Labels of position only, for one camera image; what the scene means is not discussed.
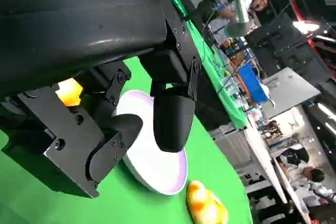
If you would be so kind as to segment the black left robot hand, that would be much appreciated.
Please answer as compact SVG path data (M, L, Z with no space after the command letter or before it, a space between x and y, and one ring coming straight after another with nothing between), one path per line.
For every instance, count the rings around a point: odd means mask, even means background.
M173 0L1 0L4 152L50 189L96 198L142 129L114 114L134 56L152 79L155 141L178 152L201 59Z

